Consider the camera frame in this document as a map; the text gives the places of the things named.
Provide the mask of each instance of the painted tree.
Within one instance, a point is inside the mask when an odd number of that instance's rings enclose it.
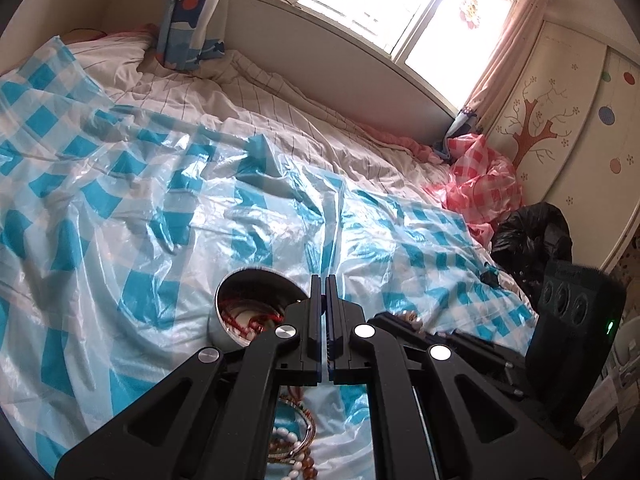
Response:
[[[535,153],[541,164],[545,163],[545,157],[555,160],[552,150],[548,148],[536,148],[535,145],[541,140],[570,136],[572,133],[571,130],[565,130],[564,133],[560,134],[555,131],[554,125],[556,123],[565,124],[568,117],[573,117],[580,113],[578,107],[574,106],[571,112],[568,112],[567,108],[565,108],[563,113],[545,118],[542,111],[539,109],[536,110],[536,108],[543,107],[546,103],[554,104],[554,100],[558,98],[567,99],[565,95],[566,90],[559,92],[556,89],[556,81],[550,79],[550,89],[547,92],[533,99],[529,99],[529,87],[536,81],[537,78],[532,76],[524,83],[522,101],[520,99],[514,100],[512,107],[513,115],[504,116],[504,118],[510,120],[511,123],[506,127],[497,127],[497,130],[501,134],[513,137],[513,140],[518,144],[518,151],[513,159],[513,165],[516,169],[518,169],[522,159],[529,152]],[[522,117],[521,114],[523,102],[524,117]]]

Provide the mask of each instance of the bead necklace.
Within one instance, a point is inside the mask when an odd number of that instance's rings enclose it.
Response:
[[[268,462],[291,466],[291,471],[282,480],[295,478],[312,480],[318,476],[318,470],[314,467],[315,462],[309,449],[316,436],[316,422],[311,412],[302,405],[302,389],[296,387],[292,391],[289,387],[289,395],[281,395],[278,400],[300,415],[306,425],[306,431],[304,438],[299,439],[295,432],[274,426],[269,442]]]

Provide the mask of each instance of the curtain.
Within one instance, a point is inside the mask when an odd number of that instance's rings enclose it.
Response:
[[[482,77],[471,92],[442,145],[434,148],[449,158],[447,139],[490,127],[516,85],[538,38],[548,0],[518,0],[504,23]]]
[[[228,0],[169,0],[158,37],[158,61],[173,70],[196,70],[221,57]]]

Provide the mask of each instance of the jewelry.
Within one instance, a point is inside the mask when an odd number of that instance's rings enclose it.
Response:
[[[284,320],[281,312],[261,301],[231,298],[218,301],[218,308],[226,329],[249,342]]]
[[[424,321],[413,310],[403,310],[402,312],[394,314],[394,316],[409,323],[414,332],[418,334],[424,333]]]
[[[293,431],[274,426],[267,460],[270,463],[283,463],[291,466],[291,471],[282,480],[295,478],[313,480],[318,476],[318,470],[313,467],[315,462],[311,458],[309,447],[316,436],[316,422],[311,412],[302,405],[302,389],[295,388],[294,390],[295,393],[289,387],[289,395],[281,395],[278,401],[290,406],[302,418],[306,425],[305,436],[299,439]]]

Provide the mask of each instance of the plastic sheet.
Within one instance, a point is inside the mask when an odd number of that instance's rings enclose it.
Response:
[[[51,40],[0,78],[0,404],[49,472],[207,344],[220,281],[247,265],[308,292],[416,310],[524,351],[534,316],[479,280],[461,216],[365,192],[245,138],[117,106]],[[323,383],[320,475],[372,479],[366,396]],[[270,478],[280,471],[270,468]]]

